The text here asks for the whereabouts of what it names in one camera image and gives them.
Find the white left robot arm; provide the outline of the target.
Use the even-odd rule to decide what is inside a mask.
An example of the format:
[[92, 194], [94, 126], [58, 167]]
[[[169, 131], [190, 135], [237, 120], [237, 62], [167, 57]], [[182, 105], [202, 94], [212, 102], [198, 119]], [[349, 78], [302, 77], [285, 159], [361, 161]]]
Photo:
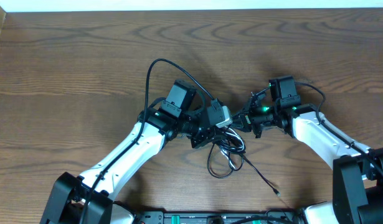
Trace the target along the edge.
[[231, 122], [219, 100], [190, 111], [186, 100], [155, 99], [109, 155], [77, 177], [65, 172], [55, 181], [41, 223], [133, 223], [135, 216], [115, 199], [137, 170], [178, 134], [198, 148]]

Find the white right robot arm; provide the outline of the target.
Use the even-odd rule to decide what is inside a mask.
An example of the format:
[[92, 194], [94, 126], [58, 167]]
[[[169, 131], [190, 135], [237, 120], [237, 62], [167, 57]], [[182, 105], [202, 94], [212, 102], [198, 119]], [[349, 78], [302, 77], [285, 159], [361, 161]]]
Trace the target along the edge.
[[276, 126], [309, 146], [333, 172], [332, 200], [304, 208], [305, 222], [383, 223], [383, 148], [353, 140], [312, 104], [263, 107], [264, 97], [253, 95], [233, 117], [234, 127], [259, 138], [264, 128]]

